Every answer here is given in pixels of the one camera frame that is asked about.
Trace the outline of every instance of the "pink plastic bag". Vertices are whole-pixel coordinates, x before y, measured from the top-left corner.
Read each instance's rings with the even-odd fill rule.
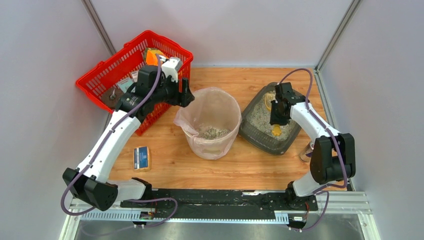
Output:
[[[231,148],[239,132],[242,113],[236,99],[217,87],[197,90],[195,99],[176,113],[174,124],[185,133],[193,152],[203,159],[219,159]],[[211,126],[228,129],[230,133],[213,140],[199,137],[198,129]]]

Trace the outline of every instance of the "red plastic basket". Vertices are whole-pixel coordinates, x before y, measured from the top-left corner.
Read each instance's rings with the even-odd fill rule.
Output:
[[[117,87],[120,80],[131,77],[131,72],[139,70],[146,63],[143,53],[146,48],[161,50],[168,57],[180,58],[183,62],[178,72],[178,77],[190,79],[190,64],[193,54],[175,43],[174,41],[160,36],[150,30],[144,31],[132,41],[123,45],[123,49],[109,58],[107,61],[99,62],[96,67],[87,72],[76,81],[87,97],[100,108],[112,113],[101,100],[102,94],[111,87]],[[166,103],[156,104],[141,126],[135,131],[139,136],[143,134],[158,118],[164,114],[171,105]]]

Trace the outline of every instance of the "white robotic arm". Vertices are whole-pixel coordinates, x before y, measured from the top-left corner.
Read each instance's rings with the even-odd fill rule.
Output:
[[[178,80],[181,66],[179,58],[171,57],[162,64],[161,71],[151,65],[139,70],[137,82],[119,98],[110,122],[94,148],[76,169],[67,168],[63,173],[63,180],[75,198],[105,211],[116,201],[138,200],[144,196],[149,183],[138,178],[110,181],[109,174],[128,139],[156,104],[186,107],[194,100],[189,80],[185,77]]]
[[[275,101],[271,103],[270,124],[285,125],[289,120],[298,123],[310,137],[312,156],[310,170],[300,179],[291,182],[289,190],[298,198],[311,196],[316,190],[343,179],[339,156],[333,156],[336,148],[332,135],[340,149],[343,165],[348,178],[355,175],[355,143],[349,133],[340,133],[330,126],[303,95],[296,95],[289,82],[275,86]]]

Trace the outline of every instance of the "dark tray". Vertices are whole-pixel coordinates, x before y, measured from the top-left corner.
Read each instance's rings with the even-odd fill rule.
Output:
[[[275,138],[268,136],[266,133],[259,131],[246,119],[249,113],[253,111],[254,106],[262,100],[263,95],[267,92],[275,90],[275,85],[277,85],[276,82],[271,82],[267,86],[264,86],[257,93],[257,95],[254,96],[253,100],[249,103],[249,105],[246,107],[246,109],[244,109],[243,113],[241,114],[242,120],[240,128],[238,129],[238,133],[249,143],[255,145],[259,149],[269,154],[283,155],[287,151],[287,149],[289,149],[289,147],[292,145],[293,141],[301,131],[301,126],[299,126],[299,124],[296,123],[286,140],[279,141]]]

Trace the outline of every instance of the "white wall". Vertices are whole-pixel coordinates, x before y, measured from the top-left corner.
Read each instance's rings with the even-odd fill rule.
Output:
[[[62,173],[107,116],[75,81],[107,57],[79,0],[0,2],[0,239],[58,239]]]
[[[144,30],[194,66],[313,66],[351,0],[92,0],[117,50]]]
[[[383,240],[422,239],[424,2],[365,0],[322,71]]]

